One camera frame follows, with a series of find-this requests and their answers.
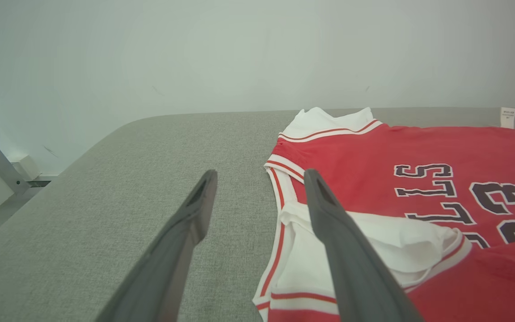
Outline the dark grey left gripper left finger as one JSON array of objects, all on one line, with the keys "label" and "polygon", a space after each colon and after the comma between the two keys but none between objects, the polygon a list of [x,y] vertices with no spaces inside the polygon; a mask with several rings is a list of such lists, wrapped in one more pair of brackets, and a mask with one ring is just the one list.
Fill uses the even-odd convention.
[{"label": "dark grey left gripper left finger", "polygon": [[217,171],[206,171],[125,277],[98,322],[175,322],[194,248],[207,235]]}]

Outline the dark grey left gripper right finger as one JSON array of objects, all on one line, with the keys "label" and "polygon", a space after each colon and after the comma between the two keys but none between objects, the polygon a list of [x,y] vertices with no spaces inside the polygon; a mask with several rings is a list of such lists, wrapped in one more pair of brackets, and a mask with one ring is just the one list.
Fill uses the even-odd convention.
[{"label": "dark grey left gripper right finger", "polygon": [[423,321],[321,174],[306,170],[304,187],[313,232],[325,246],[341,321]]}]

